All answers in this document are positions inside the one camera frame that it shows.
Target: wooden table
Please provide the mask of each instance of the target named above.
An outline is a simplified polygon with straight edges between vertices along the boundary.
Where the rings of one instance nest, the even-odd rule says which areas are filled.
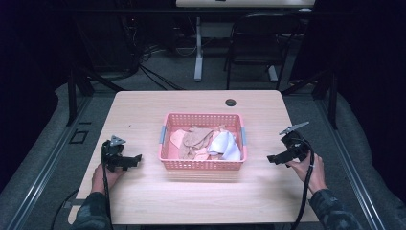
[[[312,8],[315,0],[176,0],[177,7]]]
[[[226,105],[228,99],[235,106]],[[238,113],[248,157],[236,172],[169,172],[158,158],[161,128],[169,112]],[[279,132],[291,126],[279,91],[133,91],[117,94],[77,199],[86,199],[102,143],[126,140],[124,156],[143,155],[110,191],[114,224],[216,224],[293,222],[303,183],[293,170],[270,164],[285,150]],[[75,220],[74,206],[69,222]],[[302,221],[318,221],[307,205]]]

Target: table leg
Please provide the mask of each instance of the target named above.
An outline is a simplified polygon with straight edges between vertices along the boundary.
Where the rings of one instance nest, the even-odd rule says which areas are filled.
[[[202,51],[202,35],[200,32],[200,17],[196,18],[196,64],[194,67],[194,80],[202,81],[203,71],[203,51]]]

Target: hand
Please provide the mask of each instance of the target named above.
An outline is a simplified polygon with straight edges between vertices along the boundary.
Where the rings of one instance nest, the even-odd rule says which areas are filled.
[[[305,182],[305,177],[307,175],[308,166],[310,165],[310,153],[307,154],[307,158],[302,162],[289,161],[286,165],[292,167],[299,178]],[[325,182],[325,165],[323,163],[322,157],[314,153],[314,163],[313,172],[310,176],[310,181],[308,183],[308,188],[312,194],[319,190],[326,189]]]
[[[114,172],[111,172],[109,169],[105,169],[105,175],[107,177],[107,183],[108,183],[108,189],[110,190],[116,181],[125,174],[125,171],[123,171],[122,168],[116,168]],[[103,183],[103,174],[102,174],[102,164],[99,164],[98,167],[95,169],[95,172],[93,173],[93,178],[92,178],[92,191],[91,193],[94,192],[99,192],[105,195],[104,193],[104,183]]]

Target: pink basket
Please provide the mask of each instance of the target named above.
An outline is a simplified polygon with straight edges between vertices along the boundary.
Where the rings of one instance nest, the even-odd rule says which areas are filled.
[[[178,147],[170,136],[178,129],[188,130],[191,126],[216,128],[224,125],[236,136],[236,143],[241,152],[241,160],[185,160],[179,159]],[[167,170],[213,170],[237,171],[247,158],[245,129],[238,114],[189,114],[170,113],[167,115],[161,131],[159,158]]]

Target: black round button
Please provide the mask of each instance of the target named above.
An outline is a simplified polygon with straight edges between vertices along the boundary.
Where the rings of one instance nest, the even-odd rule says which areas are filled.
[[[226,104],[227,104],[228,106],[235,106],[235,105],[237,104],[237,102],[236,102],[236,100],[234,100],[234,99],[227,99],[227,100],[226,100]]]

